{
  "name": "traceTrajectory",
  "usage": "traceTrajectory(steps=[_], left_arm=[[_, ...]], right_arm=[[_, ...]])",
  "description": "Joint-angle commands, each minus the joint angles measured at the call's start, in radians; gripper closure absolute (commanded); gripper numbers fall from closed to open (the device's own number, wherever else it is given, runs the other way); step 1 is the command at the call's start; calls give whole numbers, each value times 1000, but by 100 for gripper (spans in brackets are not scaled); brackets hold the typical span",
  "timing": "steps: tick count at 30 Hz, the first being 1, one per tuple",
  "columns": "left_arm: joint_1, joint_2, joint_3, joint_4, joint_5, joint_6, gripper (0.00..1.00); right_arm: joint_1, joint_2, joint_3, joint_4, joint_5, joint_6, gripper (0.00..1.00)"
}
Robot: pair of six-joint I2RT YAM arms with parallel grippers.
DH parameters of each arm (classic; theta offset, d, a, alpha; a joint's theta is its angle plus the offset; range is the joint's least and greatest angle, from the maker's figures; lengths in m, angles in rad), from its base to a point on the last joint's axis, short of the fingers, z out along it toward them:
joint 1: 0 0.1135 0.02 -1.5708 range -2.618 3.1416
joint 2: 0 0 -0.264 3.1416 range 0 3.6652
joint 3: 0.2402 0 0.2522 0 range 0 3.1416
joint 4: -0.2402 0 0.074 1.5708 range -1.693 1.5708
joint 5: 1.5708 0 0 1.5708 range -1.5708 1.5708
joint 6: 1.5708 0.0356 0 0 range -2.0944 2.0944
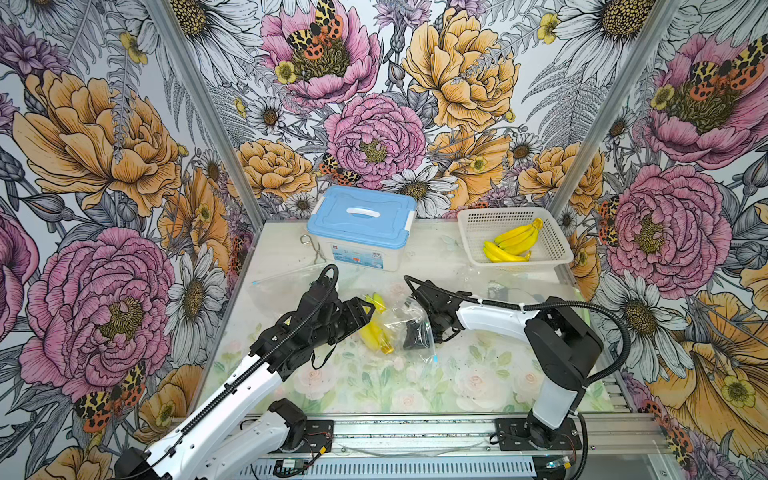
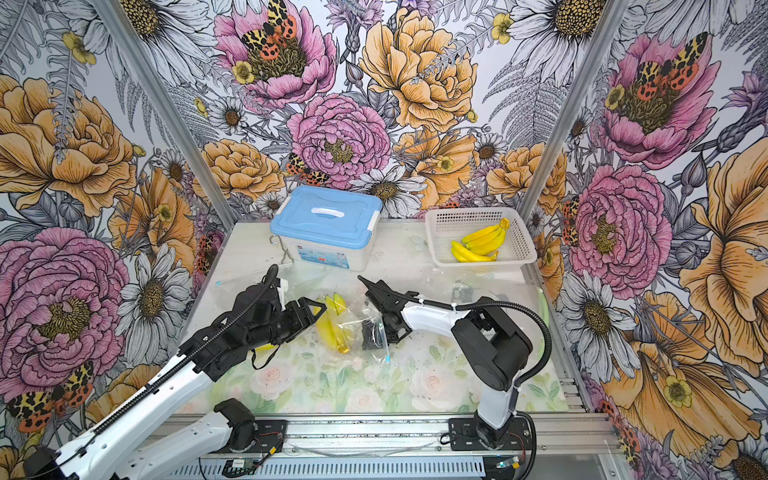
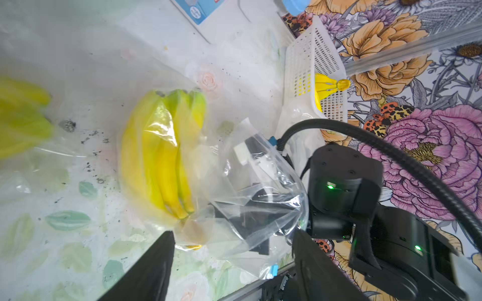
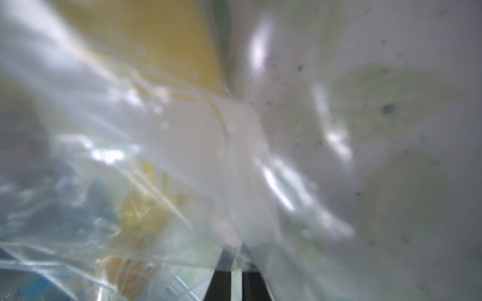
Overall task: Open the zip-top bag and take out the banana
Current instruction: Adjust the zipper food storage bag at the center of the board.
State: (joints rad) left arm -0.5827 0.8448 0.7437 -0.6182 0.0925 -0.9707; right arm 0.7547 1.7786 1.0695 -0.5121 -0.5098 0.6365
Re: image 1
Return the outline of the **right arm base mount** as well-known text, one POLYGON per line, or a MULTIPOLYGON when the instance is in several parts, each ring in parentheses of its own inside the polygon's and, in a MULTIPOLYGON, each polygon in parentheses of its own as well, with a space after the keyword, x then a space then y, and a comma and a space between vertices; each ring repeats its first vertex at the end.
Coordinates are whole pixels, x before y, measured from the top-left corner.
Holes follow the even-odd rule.
POLYGON ((582 448, 582 437, 573 418, 552 430, 523 417, 494 420, 494 438, 502 451, 565 451, 582 448))

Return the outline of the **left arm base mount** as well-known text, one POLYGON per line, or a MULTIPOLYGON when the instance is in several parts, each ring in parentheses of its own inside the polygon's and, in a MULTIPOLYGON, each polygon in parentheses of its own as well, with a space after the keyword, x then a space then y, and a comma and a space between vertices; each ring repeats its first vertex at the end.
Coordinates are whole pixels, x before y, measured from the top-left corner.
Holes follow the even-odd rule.
POLYGON ((332 450, 335 422, 330 419, 310 419, 301 433, 297 429, 289 432, 285 443, 271 454, 316 454, 322 448, 332 450))

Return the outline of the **clear zip-top bag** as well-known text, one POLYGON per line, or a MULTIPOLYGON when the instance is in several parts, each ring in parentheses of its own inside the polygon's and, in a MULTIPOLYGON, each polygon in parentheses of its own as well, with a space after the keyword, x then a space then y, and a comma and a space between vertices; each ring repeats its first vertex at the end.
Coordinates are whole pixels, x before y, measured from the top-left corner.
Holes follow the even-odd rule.
POLYGON ((269 364, 298 368, 317 360, 322 346, 351 338, 374 355, 405 363, 437 363, 426 312, 404 295, 354 286, 334 264, 314 265, 254 281, 248 293, 266 333, 256 352, 269 364))

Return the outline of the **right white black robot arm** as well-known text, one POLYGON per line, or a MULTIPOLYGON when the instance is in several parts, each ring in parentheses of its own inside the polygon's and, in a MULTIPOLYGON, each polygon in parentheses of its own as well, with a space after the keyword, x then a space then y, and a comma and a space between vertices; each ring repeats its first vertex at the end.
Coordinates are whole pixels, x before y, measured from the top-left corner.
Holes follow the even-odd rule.
POLYGON ((437 344, 467 330, 528 343, 545 379, 520 438, 537 449, 552 447, 568 415, 576 412, 587 388, 599 380, 594 368, 603 342, 576 312, 586 305, 554 296, 540 304, 513 304, 452 292, 409 275, 404 280, 426 312, 437 344))

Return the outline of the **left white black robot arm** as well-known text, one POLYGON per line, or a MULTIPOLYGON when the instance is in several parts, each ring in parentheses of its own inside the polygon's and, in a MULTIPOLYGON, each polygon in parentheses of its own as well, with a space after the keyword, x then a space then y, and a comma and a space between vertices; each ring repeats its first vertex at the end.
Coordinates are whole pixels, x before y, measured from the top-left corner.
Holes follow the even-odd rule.
POLYGON ((247 430, 236 428, 317 347, 335 346, 372 319, 376 307, 359 297, 342 301, 317 280, 296 310, 283 314, 252 344, 229 379, 179 426, 144 450, 130 448, 116 461, 117 479, 230 479, 258 456, 302 436, 301 412, 283 402, 247 430))

